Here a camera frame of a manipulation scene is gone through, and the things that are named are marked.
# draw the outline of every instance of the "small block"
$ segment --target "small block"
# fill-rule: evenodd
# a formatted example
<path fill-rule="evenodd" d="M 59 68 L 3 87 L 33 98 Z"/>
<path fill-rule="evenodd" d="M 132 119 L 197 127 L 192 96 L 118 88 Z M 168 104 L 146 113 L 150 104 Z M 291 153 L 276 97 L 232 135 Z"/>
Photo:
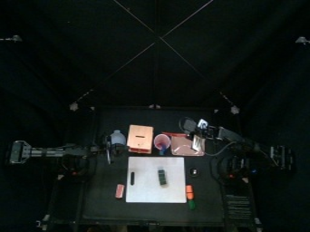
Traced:
<path fill-rule="evenodd" d="M 116 193 L 114 193 L 114 198 L 121 198 L 122 197 L 122 189 L 124 189 L 124 185 L 117 185 L 116 187 Z"/>

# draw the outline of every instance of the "cable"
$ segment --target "cable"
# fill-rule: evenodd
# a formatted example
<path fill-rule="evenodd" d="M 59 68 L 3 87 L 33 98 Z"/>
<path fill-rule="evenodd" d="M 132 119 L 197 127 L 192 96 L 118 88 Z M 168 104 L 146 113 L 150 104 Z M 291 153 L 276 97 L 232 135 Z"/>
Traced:
<path fill-rule="evenodd" d="M 204 154 L 206 155 L 206 156 L 217 156 L 225 149 L 226 149 L 226 147 L 229 147 L 232 144 L 235 144 L 236 142 L 235 141 L 231 141 L 216 153 L 213 153 L 213 154 L 208 154 L 206 152 L 204 152 Z"/>

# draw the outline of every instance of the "black table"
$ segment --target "black table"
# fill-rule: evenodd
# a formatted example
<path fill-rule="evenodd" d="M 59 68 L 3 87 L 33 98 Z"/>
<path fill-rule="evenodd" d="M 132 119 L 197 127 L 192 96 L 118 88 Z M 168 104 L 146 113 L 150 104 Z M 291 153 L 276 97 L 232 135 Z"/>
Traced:
<path fill-rule="evenodd" d="M 82 129 L 80 135 L 76 127 L 67 132 L 67 142 L 78 140 L 94 141 L 104 133 L 120 130 L 126 137 L 130 124 L 153 127 L 153 135 L 162 131 L 181 132 L 178 120 L 182 117 L 193 121 L 204 119 L 212 126 L 222 126 L 239 132 L 237 116 L 229 111 L 192 110 L 150 110 L 150 109 L 114 109 L 104 108 L 88 111 L 78 123 Z M 208 153 L 217 151 L 220 144 L 210 141 L 205 144 Z M 96 157 L 96 174 L 82 183 L 57 181 L 55 190 L 50 200 L 49 228 L 55 224 L 70 224 L 74 231 L 78 225 L 158 225 L 182 227 L 248 227 L 255 230 L 255 213 L 252 202 L 251 184 L 239 181 L 233 185 L 222 184 L 216 176 L 217 161 L 221 157 L 231 156 L 228 150 L 216 156 L 184 157 L 185 183 L 192 185 L 196 208 L 190 210 L 186 203 L 125 203 L 124 198 L 114 198 L 116 185 L 126 181 L 126 163 L 129 156 L 158 156 L 152 149 L 152 154 L 136 154 L 125 151 L 114 157 L 108 164 L 106 157 Z M 188 169 L 198 170 L 198 176 L 190 177 Z"/>

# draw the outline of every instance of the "white board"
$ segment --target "white board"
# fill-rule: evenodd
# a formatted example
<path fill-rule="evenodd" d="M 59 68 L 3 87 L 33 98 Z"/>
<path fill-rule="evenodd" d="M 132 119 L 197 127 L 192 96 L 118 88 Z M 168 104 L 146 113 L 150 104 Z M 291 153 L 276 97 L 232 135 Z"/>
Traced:
<path fill-rule="evenodd" d="M 164 170 L 164 185 L 158 182 L 158 169 Z M 125 188 L 125 202 L 185 203 L 184 158 L 129 157 Z"/>

